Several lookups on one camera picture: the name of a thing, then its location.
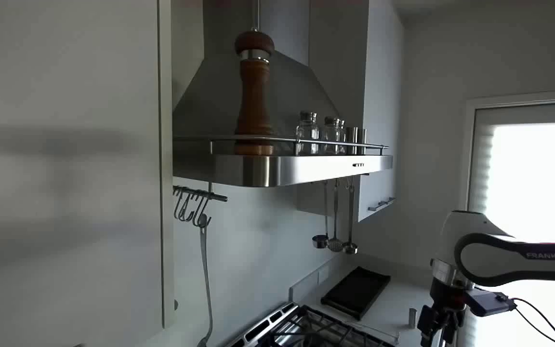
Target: wooden pepper mill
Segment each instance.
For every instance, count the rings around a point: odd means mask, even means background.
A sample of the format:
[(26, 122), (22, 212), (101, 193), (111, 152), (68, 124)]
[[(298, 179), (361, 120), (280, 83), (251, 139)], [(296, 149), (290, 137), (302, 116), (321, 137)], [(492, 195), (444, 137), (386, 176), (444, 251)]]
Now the wooden pepper mill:
[[(273, 41), (255, 29), (244, 31), (234, 41), (234, 50), (240, 58), (238, 73), (242, 85), (240, 110), (234, 135), (273, 135), (263, 106), (265, 83), (269, 79), (269, 56)], [(236, 141), (236, 154), (269, 156), (273, 145), (269, 141)]]

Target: window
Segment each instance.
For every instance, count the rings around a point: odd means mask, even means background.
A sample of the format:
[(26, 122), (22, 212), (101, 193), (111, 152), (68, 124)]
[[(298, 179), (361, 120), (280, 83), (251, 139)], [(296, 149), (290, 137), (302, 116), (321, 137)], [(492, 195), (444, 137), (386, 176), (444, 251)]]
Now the window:
[[(555, 104), (473, 108), (471, 116), (463, 206), (483, 212), (514, 237), (555, 241)], [(492, 289), (527, 299), (555, 324), (555, 282), (514, 282)], [(533, 311), (523, 305), (519, 311), (552, 336)], [(467, 316), (462, 334), (467, 347), (555, 345), (516, 312)]]

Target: white cabinet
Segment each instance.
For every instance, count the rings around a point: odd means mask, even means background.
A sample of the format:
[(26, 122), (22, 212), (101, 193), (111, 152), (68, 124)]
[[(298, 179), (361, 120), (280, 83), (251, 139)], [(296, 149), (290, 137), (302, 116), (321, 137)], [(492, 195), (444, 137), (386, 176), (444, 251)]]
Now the white cabinet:
[(161, 326), (155, 6), (0, 0), (0, 347)]
[[(384, 152), (392, 158), (400, 50), (402, 25), (388, 0), (309, 2), (309, 68), (338, 116), (363, 127), (367, 143), (386, 145)], [(394, 170), (357, 178), (356, 220), (383, 210), (392, 199)]]

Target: bottle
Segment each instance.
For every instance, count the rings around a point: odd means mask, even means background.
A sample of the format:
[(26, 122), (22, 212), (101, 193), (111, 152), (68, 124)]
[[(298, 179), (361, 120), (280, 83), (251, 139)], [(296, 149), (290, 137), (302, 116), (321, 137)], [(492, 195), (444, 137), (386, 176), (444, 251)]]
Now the bottle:
[[(344, 133), (346, 133), (346, 143), (361, 143), (361, 141), (359, 141), (359, 135), (361, 135), (361, 129), (359, 129), (359, 127), (346, 127)], [(346, 147), (346, 154), (352, 154), (352, 156), (354, 156), (354, 154), (357, 154), (357, 149), (359, 149), (359, 147), (348, 145), (348, 147)]]
[[(346, 129), (344, 129), (344, 125), (346, 125), (346, 120), (342, 120), (342, 118), (336, 118), (336, 141), (338, 143), (344, 143), (346, 141)], [(344, 147), (336, 147), (336, 154), (344, 154), (346, 152), (346, 149)]]
[[(319, 125), (315, 112), (300, 112), (300, 120), (294, 127), (294, 137), (309, 141), (319, 139)], [(294, 152), (302, 156), (313, 156), (317, 154), (317, 143), (296, 143)]]
[[(323, 141), (338, 141), (340, 143), (340, 120), (338, 118), (323, 118)], [(338, 145), (325, 145), (325, 154), (338, 154)]]

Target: range hood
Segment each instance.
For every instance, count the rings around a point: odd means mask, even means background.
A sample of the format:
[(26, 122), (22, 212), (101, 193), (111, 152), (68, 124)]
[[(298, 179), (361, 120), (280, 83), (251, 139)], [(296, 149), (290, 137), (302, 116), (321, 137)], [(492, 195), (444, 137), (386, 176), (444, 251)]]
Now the range hood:
[[(381, 145), (350, 145), (365, 147), (363, 156), (294, 154), (294, 147), (304, 143), (292, 139), (300, 112), (338, 116), (305, 66), (305, 0), (203, 0), (201, 4), (203, 60), (172, 112), (172, 174), (176, 178), (242, 187), (280, 187), (392, 168), (392, 158), (383, 156)], [(275, 43), (263, 87), (265, 116), (273, 129), (269, 135), (234, 135), (242, 95), (240, 56), (234, 52), (234, 41), (251, 25)], [(275, 151), (236, 154), (240, 141), (271, 143)]]

